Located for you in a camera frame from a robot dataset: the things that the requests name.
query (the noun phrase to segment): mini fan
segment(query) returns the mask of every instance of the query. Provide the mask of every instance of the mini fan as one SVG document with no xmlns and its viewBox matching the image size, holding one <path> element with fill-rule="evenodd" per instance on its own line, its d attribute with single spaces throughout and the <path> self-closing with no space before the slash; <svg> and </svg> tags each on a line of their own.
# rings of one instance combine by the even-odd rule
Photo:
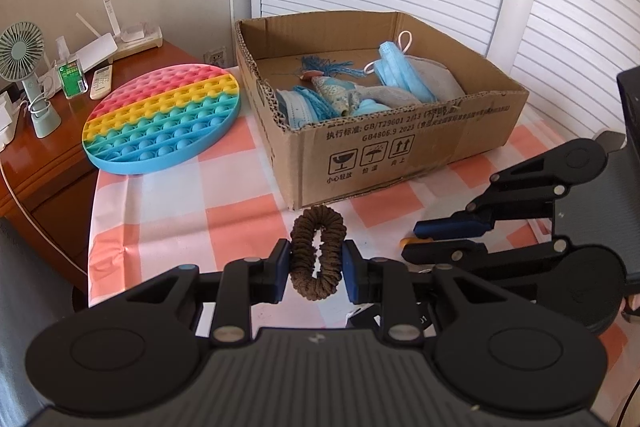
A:
<svg viewBox="0 0 640 427">
<path fill-rule="evenodd" d="M 42 31 L 34 23 L 15 23 L 0 35 L 0 77 L 22 82 L 38 138 L 44 138 L 60 125 L 60 115 L 45 98 L 35 74 L 43 53 Z"/>
</svg>

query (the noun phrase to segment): fan stand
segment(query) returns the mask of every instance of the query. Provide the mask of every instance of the fan stand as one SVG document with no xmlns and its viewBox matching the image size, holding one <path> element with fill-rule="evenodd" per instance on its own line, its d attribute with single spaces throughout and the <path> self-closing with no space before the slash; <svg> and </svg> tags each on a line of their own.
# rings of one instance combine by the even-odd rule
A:
<svg viewBox="0 0 640 427">
<path fill-rule="evenodd" d="M 60 115 L 44 97 L 40 84 L 38 84 L 38 79 L 34 74 L 25 78 L 22 81 L 22 85 L 29 99 L 29 112 L 31 113 L 36 136 L 44 138 L 60 125 Z"/>
</svg>

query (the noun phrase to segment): table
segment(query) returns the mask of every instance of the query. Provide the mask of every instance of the table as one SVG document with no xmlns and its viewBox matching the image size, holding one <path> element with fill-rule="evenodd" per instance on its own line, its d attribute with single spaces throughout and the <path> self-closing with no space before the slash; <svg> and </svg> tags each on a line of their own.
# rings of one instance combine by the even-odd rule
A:
<svg viewBox="0 0 640 427">
<path fill-rule="evenodd" d="M 174 64 L 198 62 L 169 42 L 161 48 L 117 60 L 112 89 L 146 73 Z M 87 76 L 90 82 L 93 72 Z M 62 118 L 60 126 L 42 139 L 35 136 L 30 117 L 18 118 L 14 140 L 0 153 L 0 161 L 18 200 L 50 240 L 75 263 L 64 259 L 33 229 L 0 184 L 0 216 L 5 216 L 57 272 L 87 291 L 89 227 L 98 171 L 80 142 L 82 126 L 98 101 L 89 93 L 67 100 L 62 92 L 51 103 Z"/>
<path fill-rule="evenodd" d="M 332 203 L 364 257 L 400 259 L 399 239 L 419 219 L 448 216 L 482 193 L 489 175 L 562 143 L 526 107 L 506 146 L 442 168 L 428 176 Z M 286 209 L 262 147 L 257 123 L 242 100 L 240 116 L 209 150 L 170 169 L 138 176 L 98 175 L 89 253 L 90 304 L 162 273 L 193 263 L 220 271 L 242 257 L 267 257 L 275 241 L 289 237 L 301 211 Z M 482 240 L 490 251 L 535 243 L 526 221 L 500 221 Z M 354 310 L 344 284 L 335 295 L 306 301 L 287 284 L 281 304 L 252 308 L 261 326 L 344 327 Z M 199 333 L 208 330 L 206 306 Z M 594 409 L 611 418 L 640 374 L 640 328 L 620 316 L 602 336 L 609 371 Z"/>
</svg>

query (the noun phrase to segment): wooden cabinet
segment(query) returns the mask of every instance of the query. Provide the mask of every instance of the wooden cabinet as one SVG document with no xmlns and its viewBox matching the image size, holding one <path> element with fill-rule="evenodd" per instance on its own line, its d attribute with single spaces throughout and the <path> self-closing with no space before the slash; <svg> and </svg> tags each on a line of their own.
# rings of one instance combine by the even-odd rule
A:
<svg viewBox="0 0 640 427">
<path fill-rule="evenodd" d="M 113 89 L 148 71 L 189 64 L 197 60 L 169 42 L 161 48 L 132 55 L 113 65 Z M 92 74 L 87 75 L 91 81 Z M 98 171 L 86 157 L 80 142 L 82 127 L 98 102 L 89 93 L 67 100 L 60 92 L 51 99 L 62 124 L 38 139 L 30 118 L 20 115 L 14 140 L 0 152 L 0 162 L 18 201 L 31 220 L 65 255 L 34 229 L 0 184 L 0 216 L 5 216 L 57 272 L 74 286 L 87 291 L 89 229 Z"/>
</svg>

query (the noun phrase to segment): pop it fidget toy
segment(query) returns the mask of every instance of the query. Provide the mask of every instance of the pop it fidget toy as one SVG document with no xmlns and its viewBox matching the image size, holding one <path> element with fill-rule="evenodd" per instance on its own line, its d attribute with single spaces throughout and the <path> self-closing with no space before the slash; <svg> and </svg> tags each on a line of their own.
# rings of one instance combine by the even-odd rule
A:
<svg viewBox="0 0 640 427">
<path fill-rule="evenodd" d="M 113 91 L 89 115 L 82 146 L 113 174 L 178 165 L 217 142 L 240 110 L 238 82 L 226 71 L 182 64 L 143 74 Z"/>
</svg>

